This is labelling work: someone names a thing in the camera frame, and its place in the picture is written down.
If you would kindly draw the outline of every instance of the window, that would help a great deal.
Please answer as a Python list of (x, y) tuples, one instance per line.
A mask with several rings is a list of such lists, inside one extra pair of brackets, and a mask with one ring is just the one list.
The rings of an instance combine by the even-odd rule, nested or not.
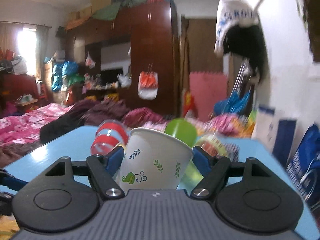
[(18, 34), (19, 53), (27, 61), (28, 75), (36, 75), (36, 30), (23, 28)]

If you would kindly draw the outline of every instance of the blue plastic bag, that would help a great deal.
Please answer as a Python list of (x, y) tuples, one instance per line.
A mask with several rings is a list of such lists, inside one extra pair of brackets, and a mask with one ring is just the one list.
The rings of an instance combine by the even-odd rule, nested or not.
[(52, 69), (52, 76), (62, 75), (62, 67), (64, 63), (55, 63)]
[(320, 200), (320, 132), (316, 124), (309, 127), (287, 172), (307, 204)]
[(63, 64), (63, 68), (62, 68), (62, 76), (65, 75), (73, 75), (73, 74), (77, 74), (78, 73), (78, 64), (74, 61), (66, 61)]
[(53, 83), (51, 86), (51, 89), (53, 92), (59, 92), (62, 87), (62, 76), (61, 75), (55, 75), (53, 77)]
[(250, 97), (250, 91), (243, 98), (239, 98), (237, 92), (233, 92), (229, 99), (219, 101), (214, 105), (214, 113), (216, 115), (224, 113), (241, 114), (247, 106)]

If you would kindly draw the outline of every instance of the white paper cup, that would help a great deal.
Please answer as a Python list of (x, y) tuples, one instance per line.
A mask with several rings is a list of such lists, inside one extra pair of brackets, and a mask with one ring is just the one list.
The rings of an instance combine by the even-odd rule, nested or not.
[(135, 128), (116, 182), (125, 192), (176, 189), (192, 157), (192, 149), (182, 141), (156, 130)]

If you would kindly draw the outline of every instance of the white wall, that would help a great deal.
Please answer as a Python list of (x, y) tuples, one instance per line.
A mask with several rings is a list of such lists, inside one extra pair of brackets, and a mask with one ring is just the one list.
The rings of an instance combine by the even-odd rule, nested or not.
[[(257, 0), (247, 0), (254, 4)], [(315, 69), (308, 33), (297, 12), (296, 0), (265, 0), (259, 16), (265, 36), (269, 75), (257, 88), (258, 103), (275, 106), (287, 117), (297, 118), (294, 152), (307, 128), (320, 124), (320, 81)]]
[(30, 0), (0, 0), (0, 21), (25, 22), (51, 26), (47, 46), (47, 57), (61, 49), (59, 39), (55, 37), (59, 25), (63, 26), (66, 13), (63, 9), (49, 4), (37, 3)]
[(177, 6), (178, 28), (181, 32), (181, 15), (186, 18), (216, 18), (219, 0), (174, 0)]
[(131, 63), (128, 52), (130, 42), (121, 43), (101, 49), (101, 70), (123, 68), (123, 74), (127, 74)]

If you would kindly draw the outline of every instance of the curtain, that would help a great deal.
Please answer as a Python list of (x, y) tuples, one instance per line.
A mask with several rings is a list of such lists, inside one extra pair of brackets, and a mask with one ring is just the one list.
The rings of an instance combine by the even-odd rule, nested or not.
[(36, 30), (36, 79), (44, 80), (44, 58), (47, 52), (49, 28), (38, 26)]
[(0, 47), (5, 53), (7, 49), (19, 54), (18, 34), (23, 30), (22, 24), (0, 23)]

